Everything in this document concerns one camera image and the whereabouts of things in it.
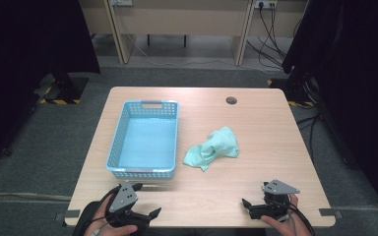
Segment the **wide light wooden desk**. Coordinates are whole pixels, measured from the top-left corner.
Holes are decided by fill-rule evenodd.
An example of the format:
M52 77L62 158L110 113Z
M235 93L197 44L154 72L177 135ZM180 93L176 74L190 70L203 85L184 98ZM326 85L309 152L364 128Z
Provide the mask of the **wide light wooden desk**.
M113 23L119 60L129 62L139 35L207 35L230 38L233 62L242 63L254 12L253 0L133 0L132 7L105 6Z

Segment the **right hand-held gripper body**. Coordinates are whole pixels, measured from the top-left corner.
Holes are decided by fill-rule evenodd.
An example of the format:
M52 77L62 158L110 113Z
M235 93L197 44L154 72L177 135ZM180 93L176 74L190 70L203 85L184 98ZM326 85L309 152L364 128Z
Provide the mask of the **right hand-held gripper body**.
M291 209L290 194L299 194L300 191L280 180L274 179L267 185L264 192L264 204L252 205L249 210L251 219L260 219L267 215L277 221L287 219L287 211Z

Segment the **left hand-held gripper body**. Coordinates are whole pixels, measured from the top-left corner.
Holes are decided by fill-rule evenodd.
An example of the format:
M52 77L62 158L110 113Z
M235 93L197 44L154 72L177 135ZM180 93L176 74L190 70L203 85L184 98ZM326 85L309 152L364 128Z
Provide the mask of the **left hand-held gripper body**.
M113 194L106 207L105 219L112 227L136 225L138 232L144 232L149 227L150 220L146 220L144 214L132 210L138 200L138 196L131 185L133 184L125 182Z

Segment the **black stand base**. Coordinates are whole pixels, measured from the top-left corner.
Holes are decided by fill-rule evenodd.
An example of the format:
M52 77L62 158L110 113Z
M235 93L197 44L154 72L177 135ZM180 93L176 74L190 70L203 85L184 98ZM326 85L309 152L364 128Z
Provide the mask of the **black stand base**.
M67 73L53 73L54 82L46 99L80 99L88 83L85 77L70 77Z
M288 86L288 100L296 103L318 103L318 94L312 84L312 77L307 73L301 81Z

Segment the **yellow black hazard tape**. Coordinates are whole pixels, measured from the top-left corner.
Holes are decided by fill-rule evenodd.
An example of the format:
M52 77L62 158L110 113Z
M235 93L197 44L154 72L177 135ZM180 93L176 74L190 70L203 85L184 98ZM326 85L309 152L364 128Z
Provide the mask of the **yellow black hazard tape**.
M290 106L297 106L304 109L311 109L315 107L315 105L310 101L289 101L288 104Z
M43 99L40 104L54 104L54 105L74 105L79 104L80 99Z

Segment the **person's right hand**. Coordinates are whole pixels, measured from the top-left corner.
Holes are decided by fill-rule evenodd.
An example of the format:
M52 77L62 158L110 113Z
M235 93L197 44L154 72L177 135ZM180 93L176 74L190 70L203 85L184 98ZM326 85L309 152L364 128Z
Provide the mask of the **person's right hand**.
M296 212L289 210L288 214L289 218L284 222L279 222L267 215L262 215L261 220L276 229L281 236L312 236Z

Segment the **mint green cloth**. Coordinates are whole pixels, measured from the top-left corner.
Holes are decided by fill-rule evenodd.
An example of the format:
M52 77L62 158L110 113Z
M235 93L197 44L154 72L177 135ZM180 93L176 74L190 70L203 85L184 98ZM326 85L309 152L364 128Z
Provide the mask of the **mint green cloth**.
M183 163L207 171L209 165L219 156L236 158L239 154L237 137L228 127L212 131L207 139L186 150Z

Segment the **dark curtain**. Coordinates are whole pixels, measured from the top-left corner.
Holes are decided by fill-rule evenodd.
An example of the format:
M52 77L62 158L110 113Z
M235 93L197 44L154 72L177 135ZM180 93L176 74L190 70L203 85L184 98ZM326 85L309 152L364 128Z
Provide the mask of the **dark curtain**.
M79 0L0 0L0 152L45 76L98 71Z
M378 194L378 0L308 0L283 70L287 90L316 80L348 163Z

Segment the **light blue plastic basket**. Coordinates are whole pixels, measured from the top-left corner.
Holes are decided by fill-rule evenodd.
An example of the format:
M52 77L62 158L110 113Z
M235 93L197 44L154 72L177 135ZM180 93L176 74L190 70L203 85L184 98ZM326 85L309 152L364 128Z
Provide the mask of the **light blue plastic basket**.
M177 101L126 100L105 168L118 179L172 179L178 118Z

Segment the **person's left hand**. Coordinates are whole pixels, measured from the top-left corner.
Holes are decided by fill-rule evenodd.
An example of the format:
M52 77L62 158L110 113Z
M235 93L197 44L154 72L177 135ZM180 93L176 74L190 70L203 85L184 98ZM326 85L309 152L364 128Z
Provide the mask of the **person's left hand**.
M105 219L105 210L112 196L108 196L96 211L84 236L130 236L138 230L136 225L112 227Z

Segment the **wall socket with black plugs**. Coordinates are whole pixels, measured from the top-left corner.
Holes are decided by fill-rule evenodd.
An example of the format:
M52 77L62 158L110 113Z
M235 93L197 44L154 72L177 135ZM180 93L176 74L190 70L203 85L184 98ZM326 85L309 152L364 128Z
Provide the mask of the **wall socket with black plugs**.
M275 9L278 5L279 0L255 0L254 8L255 9Z

